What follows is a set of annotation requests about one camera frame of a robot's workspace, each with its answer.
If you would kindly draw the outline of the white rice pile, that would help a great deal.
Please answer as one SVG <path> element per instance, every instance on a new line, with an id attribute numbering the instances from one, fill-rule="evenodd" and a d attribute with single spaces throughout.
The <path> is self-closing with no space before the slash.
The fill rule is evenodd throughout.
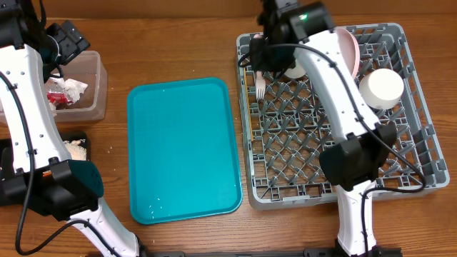
<path id="1" fill-rule="evenodd" d="M 85 161 L 87 157 L 87 150 L 83 147 L 82 143 L 85 140 L 65 141 L 64 144 L 71 154 L 71 158 L 77 161 Z"/>

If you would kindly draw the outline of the foil wrapper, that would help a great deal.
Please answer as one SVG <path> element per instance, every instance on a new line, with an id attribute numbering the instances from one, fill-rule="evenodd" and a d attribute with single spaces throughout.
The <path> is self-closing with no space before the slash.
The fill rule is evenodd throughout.
<path id="1" fill-rule="evenodd" d="M 55 106 L 72 104 L 73 101 L 65 88 L 65 80 L 50 78 L 46 83 L 46 96 L 49 102 Z"/>

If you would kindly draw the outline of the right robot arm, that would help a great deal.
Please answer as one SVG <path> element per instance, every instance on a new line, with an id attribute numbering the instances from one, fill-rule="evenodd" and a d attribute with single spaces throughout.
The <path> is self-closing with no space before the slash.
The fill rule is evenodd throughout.
<path id="1" fill-rule="evenodd" d="M 263 36 L 249 46 L 254 71 L 285 71 L 298 62 L 324 108 L 334 146 L 319 156 L 326 180 L 336 187 L 342 256 L 400 256 L 379 247 L 372 229 L 372 198 L 378 170 L 396 140 L 363 100 L 343 60 L 335 25 L 321 2 L 263 0 Z"/>

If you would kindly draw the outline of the white round plate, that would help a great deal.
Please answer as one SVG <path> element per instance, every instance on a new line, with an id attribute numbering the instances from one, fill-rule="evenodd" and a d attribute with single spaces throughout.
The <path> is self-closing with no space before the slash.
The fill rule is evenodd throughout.
<path id="1" fill-rule="evenodd" d="M 343 60 L 351 72 L 352 77 L 356 78 L 361 57 L 358 42 L 355 36 L 343 27 L 336 27 L 335 31 L 338 36 L 338 44 Z"/>

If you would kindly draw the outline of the grey bowl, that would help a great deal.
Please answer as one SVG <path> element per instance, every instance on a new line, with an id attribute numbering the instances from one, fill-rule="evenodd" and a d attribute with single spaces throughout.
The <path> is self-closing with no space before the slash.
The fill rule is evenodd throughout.
<path id="1" fill-rule="evenodd" d="M 374 109 L 392 109 L 400 101 L 404 89 L 403 79 L 391 69 L 377 69 L 359 84 L 363 100 Z"/>

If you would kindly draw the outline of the white plastic fork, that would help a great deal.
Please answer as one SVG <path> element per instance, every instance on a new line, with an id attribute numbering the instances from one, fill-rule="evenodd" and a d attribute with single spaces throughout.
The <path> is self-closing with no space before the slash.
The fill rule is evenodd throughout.
<path id="1" fill-rule="evenodd" d="M 256 87 L 256 99 L 261 100 L 264 98 L 266 90 L 266 81 L 261 71 L 255 73 L 255 87 Z"/>

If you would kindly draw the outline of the white tissue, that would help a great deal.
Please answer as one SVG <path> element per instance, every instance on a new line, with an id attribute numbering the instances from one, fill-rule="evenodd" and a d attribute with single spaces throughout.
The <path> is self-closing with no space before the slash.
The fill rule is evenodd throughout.
<path id="1" fill-rule="evenodd" d="M 74 79 L 65 80 L 65 88 L 68 91 L 73 103 L 72 104 L 61 104 L 61 105 L 55 106 L 49 102 L 49 106 L 50 106 L 53 117 L 57 116 L 56 110 L 58 107 L 60 107 L 60 106 L 65 107 L 65 106 L 73 105 L 77 101 L 79 101 L 79 99 L 81 98 L 81 95 L 85 92 L 87 87 L 88 87 L 88 84 L 81 82 L 81 81 L 77 81 Z"/>

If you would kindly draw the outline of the white paper cup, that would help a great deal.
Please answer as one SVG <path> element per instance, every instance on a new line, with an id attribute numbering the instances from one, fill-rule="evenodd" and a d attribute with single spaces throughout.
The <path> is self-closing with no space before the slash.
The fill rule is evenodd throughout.
<path id="1" fill-rule="evenodd" d="M 290 66 L 290 68 L 286 70 L 284 75 L 289 79 L 299 79 L 306 75 L 306 71 L 299 64 L 299 62 L 295 61 L 294 66 Z"/>

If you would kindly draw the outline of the wooden chopstick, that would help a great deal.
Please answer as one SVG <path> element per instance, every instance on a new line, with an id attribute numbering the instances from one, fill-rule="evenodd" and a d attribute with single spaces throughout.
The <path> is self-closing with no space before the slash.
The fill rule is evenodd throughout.
<path id="1" fill-rule="evenodd" d="M 245 91 L 246 91 L 246 103 L 247 103 L 247 115 L 248 115 L 248 124 L 249 124 L 249 131 L 250 131 L 250 140 L 254 140 L 253 136 L 253 129 L 252 129 L 252 122 L 251 122 L 251 112 L 250 112 L 250 102 L 249 102 L 249 91 L 248 91 L 248 81 L 246 75 L 246 68 L 242 68 L 243 70 L 243 82 L 245 84 Z"/>

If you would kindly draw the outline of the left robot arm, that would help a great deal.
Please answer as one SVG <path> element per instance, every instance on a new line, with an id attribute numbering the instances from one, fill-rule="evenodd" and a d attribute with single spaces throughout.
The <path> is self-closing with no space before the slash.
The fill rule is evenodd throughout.
<path id="1" fill-rule="evenodd" d="M 45 10 L 30 1 L 1 3 L 1 104 L 13 154 L 1 188 L 23 211 L 77 228 L 104 256 L 145 256 L 145 246 L 105 202 L 96 166 L 71 157 L 46 97 L 53 72 L 88 47 L 70 21 L 47 24 Z"/>

